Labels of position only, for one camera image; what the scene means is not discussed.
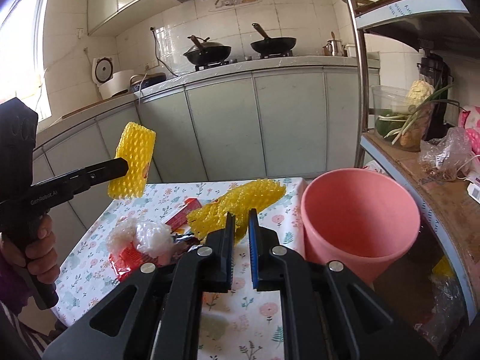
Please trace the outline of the person's left hand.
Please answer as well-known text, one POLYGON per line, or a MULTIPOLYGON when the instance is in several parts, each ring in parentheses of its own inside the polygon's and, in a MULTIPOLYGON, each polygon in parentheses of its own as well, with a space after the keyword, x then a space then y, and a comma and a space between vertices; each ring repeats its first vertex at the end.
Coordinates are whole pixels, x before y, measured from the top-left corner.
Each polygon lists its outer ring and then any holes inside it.
POLYGON ((1 254, 13 267, 27 268, 28 272, 44 284, 53 284, 59 277, 55 251, 56 237, 52 231, 52 219, 45 214, 37 229, 37 239, 20 251, 6 236, 1 234, 1 254))

